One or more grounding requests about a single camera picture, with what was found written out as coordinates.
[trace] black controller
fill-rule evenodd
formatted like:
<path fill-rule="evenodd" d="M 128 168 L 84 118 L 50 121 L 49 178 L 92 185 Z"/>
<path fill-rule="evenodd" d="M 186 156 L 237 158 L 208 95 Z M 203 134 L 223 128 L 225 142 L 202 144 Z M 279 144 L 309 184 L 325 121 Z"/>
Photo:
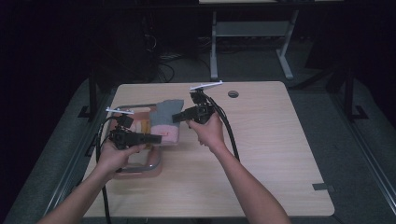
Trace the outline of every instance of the black controller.
<path fill-rule="evenodd" d="M 210 116 L 215 112 L 215 107 L 207 101 L 202 90 L 192 91 L 190 92 L 190 95 L 196 106 L 187 108 L 178 114 L 172 115 L 173 122 L 176 123 L 186 119 L 192 119 L 197 123 L 207 123 Z"/>
<path fill-rule="evenodd" d="M 163 140 L 161 135 L 150 133 L 134 133 L 130 128 L 134 119 L 121 115 L 117 118 L 118 125 L 116 129 L 110 131 L 109 139 L 114 142 L 117 149 L 126 149 L 128 147 L 152 143 L 160 144 Z"/>

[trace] metal frame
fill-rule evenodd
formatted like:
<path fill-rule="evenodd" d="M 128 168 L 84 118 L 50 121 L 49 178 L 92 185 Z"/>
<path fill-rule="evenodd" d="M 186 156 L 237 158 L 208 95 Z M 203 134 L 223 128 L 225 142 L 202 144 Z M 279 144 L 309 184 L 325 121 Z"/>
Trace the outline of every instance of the metal frame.
<path fill-rule="evenodd" d="M 216 56 L 217 36 L 285 36 L 285 42 L 276 50 L 283 73 L 287 79 L 293 79 L 286 59 L 291 35 L 297 21 L 299 10 L 294 10 L 289 21 L 217 21 L 217 12 L 213 12 L 212 50 L 210 52 L 210 80 L 219 79 L 218 58 Z"/>

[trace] pink foam block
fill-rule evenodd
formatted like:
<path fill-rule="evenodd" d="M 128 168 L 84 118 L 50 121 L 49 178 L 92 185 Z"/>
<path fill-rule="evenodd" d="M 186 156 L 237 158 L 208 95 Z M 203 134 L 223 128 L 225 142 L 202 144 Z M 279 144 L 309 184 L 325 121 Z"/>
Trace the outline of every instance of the pink foam block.
<path fill-rule="evenodd" d="M 152 134 L 163 137 L 161 144 L 176 144 L 178 142 L 178 127 L 172 125 L 155 125 L 151 127 Z"/>

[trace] human hand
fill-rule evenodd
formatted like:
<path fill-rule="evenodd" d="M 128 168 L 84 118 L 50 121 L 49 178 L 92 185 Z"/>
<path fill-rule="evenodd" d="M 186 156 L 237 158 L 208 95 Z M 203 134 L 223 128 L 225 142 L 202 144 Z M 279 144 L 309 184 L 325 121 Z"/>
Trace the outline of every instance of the human hand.
<path fill-rule="evenodd" d="M 200 124 L 193 120 L 186 120 L 187 124 L 198 134 L 201 145 L 209 147 L 212 152 L 219 147 L 225 147 L 222 121 L 217 112 L 210 116 L 206 124 Z"/>
<path fill-rule="evenodd" d="M 128 164 L 128 158 L 136 152 L 140 152 L 146 145 L 133 146 L 127 149 L 118 150 L 114 143 L 107 140 L 103 144 L 103 149 L 95 170 L 98 170 L 110 180 L 117 170 Z"/>

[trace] forearm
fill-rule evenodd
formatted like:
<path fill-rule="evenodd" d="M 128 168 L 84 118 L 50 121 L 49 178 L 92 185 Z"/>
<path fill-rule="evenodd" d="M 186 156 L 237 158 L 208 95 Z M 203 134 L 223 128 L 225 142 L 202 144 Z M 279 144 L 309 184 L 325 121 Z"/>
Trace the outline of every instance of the forearm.
<path fill-rule="evenodd" d="M 235 195 L 251 224 L 290 223 L 290 220 L 265 186 L 260 183 L 225 147 L 212 149 L 227 175 Z"/>
<path fill-rule="evenodd" d="M 93 170 L 62 203 L 38 223 L 79 223 L 107 180 L 107 176 Z"/>

